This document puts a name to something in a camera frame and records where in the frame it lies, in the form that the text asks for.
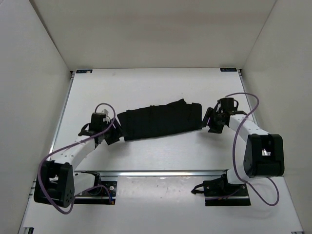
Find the black label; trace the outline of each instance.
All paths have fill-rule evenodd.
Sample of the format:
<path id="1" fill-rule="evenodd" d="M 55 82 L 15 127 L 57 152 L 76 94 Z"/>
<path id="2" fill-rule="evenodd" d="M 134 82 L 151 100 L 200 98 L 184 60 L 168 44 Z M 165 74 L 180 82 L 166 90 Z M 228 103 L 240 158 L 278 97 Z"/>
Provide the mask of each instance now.
<path id="1" fill-rule="evenodd" d="M 221 72 L 237 72 L 236 68 L 220 68 Z"/>
<path id="2" fill-rule="evenodd" d="M 76 74 L 79 74 L 79 73 L 92 73 L 92 69 L 77 70 Z"/>

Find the white enclosure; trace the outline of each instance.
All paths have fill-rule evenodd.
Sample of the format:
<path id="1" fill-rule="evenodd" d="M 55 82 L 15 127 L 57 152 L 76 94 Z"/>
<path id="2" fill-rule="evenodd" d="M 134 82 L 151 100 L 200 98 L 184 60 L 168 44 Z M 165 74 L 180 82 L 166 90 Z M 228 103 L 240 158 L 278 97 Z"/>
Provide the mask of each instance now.
<path id="1" fill-rule="evenodd" d="M 241 68 L 275 0 L 31 0 L 68 67 Z"/>
<path id="2" fill-rule="evenodd" d="M 283 178 L 277 178 L 283 193 L 282 206 L 268 210 L 251 192 L 253 205 L 250 209 L 239 209 L 241 215 L 228 216 L 236 214 L 232 209 L 214 209 L 213 213 L 201 210 L 212 220 L 226 218 L 228 226 L 216 220 L 212 223 L 213 229 L 209 230 L 206 225 L 211 223 L 194 220 L 194 228 L 189 229 L 185 225 L 187 215 L 182 209 L 189 210 L 190 206 L 197 206 L 202 201 L 191 198 L 191 194 L 180 196 L 172 192 L 172 197 L 164 199 L 164 203 L 155 199 L 164 206 L 153 213 L 160 215 L 157 219 L 160 225 L 153 230 L 178 232 L 173 225 L 180 223 L 180 231 L 188 232 L 195 231 L 195 224 L 208 233 L 233 232 L 228 227 L 233 227 L 236 233 L 247 233 L 260 226 L 269 228 L 272 233 L 299 232 L 302 229 L 293 201 L 303 230 L 312 234 L 312 157 L 309 148 L 311 10 L 310 0 L 0 0 L 0 233 L 18 233 L 27 204 L 28 212 L 35 212 L 37 216 L 25 215 L 20 233 L 26 224 L 33 225 L 34 218 L 41 217 L 40 214 L 50 215 L 51 219 L 62 223 L 54 233 L 64 231 L 64 225 L 83 218 L 80 212 L 66 218 L 59 216 L 51 207 L 46 209 L 46 206 L 34 204 L 32 199 L 28 203 L 28 195 L 39 160 L 49 152 L 53 139 L 57 139 L 55 147 L 70 143 L 79 128 L 90 119 L 94 105 L 103 98 L 112 102 L 118 112 L 150 105 L 150 102 L 166 104 L 179 98 L 199 102 L 206 111 L 208 106 L 214 106 L 219 95 L 242 90 L 238 74 L 232 79 L 231 75 L 220 76 L 216 72 L 218 69 L 187 68 L 236 67 L 243 69 L 245 90 L 260 97 L 260 107 L 255 115 L 259 125 L 269 132 L 281 134 L 284 140 L 286 184 Z M 61 109 L 71 84 L 69 71 L 81 68 L 110 69 L 96 70 L 105 73 L 105 79 L 100 79 L 97 72 L 92 73 L 89 78 L 93 82 L 85 81 L 83 75 L 76 75 L 57 136 L 55 130 L 58 120 L 61 121 Z M 132 70 L 120 68 L 185 70 L 141 70 L 141 75 L 134 75 Z M 147 98 L 139 97 L 134 89 L 127 90 L 132 85 L 127 77 L 145 87 L 145 93 L 141 95 Z M 181 82 L 181 86 L 166 90 L 163 97 L 157 95 L 157 89 L 170 82 Z M 114 85 L 130 97 L 125 101 L 123 96 L 113 95 Z M 86 86 L 87 92 L 79 93 L 82 86 Z M 90 95 L 88 88 L 95 90 L 94 95 Z M 238 98 L 241 107 L 248 108 L 246 98 Z M 71 119 L 71 113 L 77 117 Z M 64 130 L 65 126 L 70 128 L 68 132 Z M 231 151 L 232 139 L 233 133 L 226 130 L 222 136 L 212 138 L 204 131 L 197 131 L 129 142 L 121 151 L 117 148 L 124 142 L 120 142 L 114 150 L 104 146 L 96 150 L 93 161 L 87 158 L 80 169 L 115 172 L 224 170 L 231 166 L 230 157 L 225 155 Z M 219 142 L 219 145 L 214 148 L 212 141 Z M 162 158 L 155 156 L 160 154 L 160 148 L 165 149 Z M 206 149 L 210 154 L 204 157 Z M 239 142 L 237 151 L 241 156 L 244 151 L 242 142 Z M 128 156 L 120 157 L 123 152 Z M 111 158 L 102 157 L 107 153 Z M 188 154 L 193 154 L 196 160 L 191 161 Z M 138 183 L 153 191 L 146 186 L 149 179 L 141 178 Z M 119 180 L 125 187 L 129 183 L 125 178 Z M 173 177 L 165 179 L 164 186 L 174 180 Z M 184 181 L 185 188 L 192 187 L 197 180 L 201 180 L 200 176 Z M 274 193 L 270 193 L 269 187 L 264 186 L 261 191 L 269 196 L 268 199 L 273 199 Z M 115 223 L 132 214 L 131 209 L 137 205 L 137 200 L 132 200 L 123 190 L 118 196 L 120 203 L 109 208 L 113 211 L 108 220 L 114 218 Z M 189 203 L 178 208 L 177 203 L 171 202 L 175 196 Z M 169 212 L 168 215 L 172 214 L 170 218 L 165 216 L 167 204 L 176 206 L 179 215 L 173 217 L 177 213 Z M 102 207 L 76 206 L 75 210 L 110 216 Z M 135 223 L 140 214 L 146 215 L 146 210 L 138 210 L 131 222 Z M 284 221 L 273 226 L 267 217 L 277 223 L 281 219 Z M 153 226 L 147 220 L 148 215 L 144 217 L 146 226 L 131 226 L 130 231 L 150 231 Z M 51 225 L 49 219 L 42 221 L 35 232 L 43 233 L 42 228 Z M 95 227 L 101 226 L 101 222 L 101 218 L 92 219 Z M 254 228 L 243 229 L 245 226 L 238 223 L 250 224 Z M 269 229 L 263 229 L 263 232 L 270 233 Z M 68 228 L 69 233 L 83 230 L 87 232 L 83 223 Z M 120 230 L 109 227 L 108 230 L 127 232 L 123 227 Z"/>

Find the white tabletop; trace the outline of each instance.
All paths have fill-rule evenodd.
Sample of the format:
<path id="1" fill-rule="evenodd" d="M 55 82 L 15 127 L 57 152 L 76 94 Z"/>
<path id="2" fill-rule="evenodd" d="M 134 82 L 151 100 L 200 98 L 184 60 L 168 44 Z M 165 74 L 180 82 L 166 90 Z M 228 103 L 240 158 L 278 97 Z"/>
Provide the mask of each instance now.
<path id="1" fill-rule="evenodd" d="M 202 104 L 204 116 L 225 95 L 243 92 L 238 72 L 219 68 L 105 69 L 91 74 L 75 74 L 55 149 L 72 143 L 81 127 L 90 122 L 97 104 L 107 102 L 117 113 L 150 105 L 164 105 L 184 98 Z M 248 112 L 244 95 L 235 97 L 239 109 Z M 222 134 L 201 131 L 101 144 L 77 170 L 224 170 L 232 166 L 234 132 L 225 127 Z M 237 142 L 242 159 L 245 143 Z"/>
<path id="2" fill-rule="evenodd" d="M 184 98 L 208 107 L 226 94 L 243 92 L 237 72 L 212 69 L 108 69 L 76 74 L 55 149 L 72 143 L 90 121 L 100 102 L 112 104 L 117 113 Z M 240 110 L 249 111 L 245 96 L 237 96 Z M 176 136 L 101 144 L 78 170 L 224 170 L 232 166 L 234 132 L 208 129 Z M 237 159 L 245 143 L 238 141 Z M 205 207 L 204 197 L 190 193 L 201 176 L 118 177 L 117 199 L 110 205 L 75 205 L 69 215 L 51 205 L 30 199 L 23 227 L 34 234 L 290 234 L 302 231 L 283 177 L 274 178 L 280 202 L 266 206 L 251 190 L 251 206 Z M 273 203 L 276 191 L 267 179 L 253 182 Z"/>

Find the fabric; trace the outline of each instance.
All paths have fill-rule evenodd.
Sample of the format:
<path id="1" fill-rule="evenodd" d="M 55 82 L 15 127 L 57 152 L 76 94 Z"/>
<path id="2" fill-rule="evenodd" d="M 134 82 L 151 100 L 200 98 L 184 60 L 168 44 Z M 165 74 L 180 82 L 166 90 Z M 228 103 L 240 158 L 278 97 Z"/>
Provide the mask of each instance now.
<path id="1" fill-rule="evenodd" d="M 181 99 L 167 105 L 128 110 L 117 117 L 128 141 L 199 130 L 201 109 L 201 104 L 187 104 Z"/>

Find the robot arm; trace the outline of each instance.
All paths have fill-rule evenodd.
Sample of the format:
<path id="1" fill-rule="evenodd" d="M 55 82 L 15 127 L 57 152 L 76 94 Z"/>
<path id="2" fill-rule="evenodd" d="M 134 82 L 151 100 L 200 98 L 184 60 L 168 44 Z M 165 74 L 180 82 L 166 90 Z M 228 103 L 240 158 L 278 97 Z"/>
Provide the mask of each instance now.
<path id="1" fill-rule="evenodd" d="M 228 126 L 237 131 L 246 113 L 238 111 L 238 101 L 225 97 L 214 108 L 208 108 L 202 126 L 209 126 L 209 132 L 222 133 Z M 257 177 L 281 176 L 284 173 L 283 140 L 280 135 L 272 135 L 250 120 L 246 120 L 239 130 L 239 136 L 246 142 L 244 160 L 233 165 L 245 182 Z M 242 184 L 234 168 L 226 171 L 226 183 Z"/>
<path id="2" fill-rule="evenodd" d="M 89 136 L 94 136 L 105 130 L 111 124 L 107 114 L 106 110 L 103 113 L 93 113 L 91 122 L 83 126 L 75 142 L 81 142 Z M 41 168 L 41 179 L 47 193 L 58 206 L 68 207 L 73 203 L 76 195 L 101 184 L 99 173 L 90 171 L 74 173 L 74 171 L 103 140 L 110 145 L 119 141 L 121 136 L 123 136 L 121 127 L 118 121 L 114 119 L 112 127 L 106 133 L 53 156 L 51 161 L 44 161 Z M 100 190 L 101 188 L 96 188 L 89 193 L 97 194 Z M 50 204 L 43 194 L 38 180 L 35 186 L 34 200 L 35 202 Z"/>

